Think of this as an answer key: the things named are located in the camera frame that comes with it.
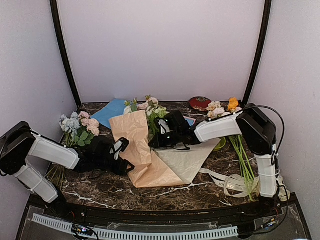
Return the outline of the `green leafy fake flower bunch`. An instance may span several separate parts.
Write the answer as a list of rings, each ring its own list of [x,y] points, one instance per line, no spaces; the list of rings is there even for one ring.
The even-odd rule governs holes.
[[[157,118],[161,119],[167,114],[168,114],[167,108],[160,105],[149,106],[146,109],[146,119],[147,119],[150,135],[154,136],[158,132],[158,127],[156,126],[155,119]]]

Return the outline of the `beige pink wrapping paper sheet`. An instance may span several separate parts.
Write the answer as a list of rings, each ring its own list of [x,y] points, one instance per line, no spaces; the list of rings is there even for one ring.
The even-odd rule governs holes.
[[[128,173],[136,188],[173,187],[192,183],[203,164],[220,142],[216,138],[190,150],[149,147],[148,124],[143,110],[113,117],[109,120],[115,141],[129,140],[120,157],[134,165]]]

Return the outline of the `white rose fake flower stem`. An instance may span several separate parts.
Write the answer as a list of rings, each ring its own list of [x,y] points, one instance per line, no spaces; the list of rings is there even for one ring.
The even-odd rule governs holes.
[[[124,109],[124,114],[129,114],[138,111],[138,100],[137,98],[134,98],[132,101],[126,100],[124,102],[125,109]]]

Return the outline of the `pink rose fake flower stem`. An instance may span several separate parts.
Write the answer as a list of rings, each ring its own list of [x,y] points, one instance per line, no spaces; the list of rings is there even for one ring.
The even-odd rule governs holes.
[[[155,97],[152,97],[151,95],[146,95],[144,98],[145,98],[145,103],[138,104],[137,105],[138,110],[146,110],[148,107],[154,107],[159,104],[158,99]]]

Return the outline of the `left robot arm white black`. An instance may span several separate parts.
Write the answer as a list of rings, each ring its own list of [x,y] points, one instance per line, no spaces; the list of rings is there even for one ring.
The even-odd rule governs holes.
[[[40,135],[27,122],[21,121],[0,138],[0,174],[14,176],[51,204],[51,210],[58,217],[67,218],[71,208],[65,203],[64,195],[27,161],[27,157],[37,157],[78,173],[99,169],[125,176],[135,168],[120,157],[129,144],[124,137],[112,143],[104,136],[82,133],[77,147],[67,147]]]

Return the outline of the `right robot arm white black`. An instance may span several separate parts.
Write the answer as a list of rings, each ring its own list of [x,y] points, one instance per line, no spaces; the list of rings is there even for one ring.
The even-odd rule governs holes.
[[[149,142],[154,149],[173,148],[177,144],[199,145],[209,140],[241,135],[253,153],[260,177],[259,193],[264,199],[255,205],[255,213],[266,217],[275,208],[273,198],[279,189],[277,128],[261,110],[263,106],[248,104],[245,108],[216,119],[189,126],[180,111],[156,118],[159,131]]]

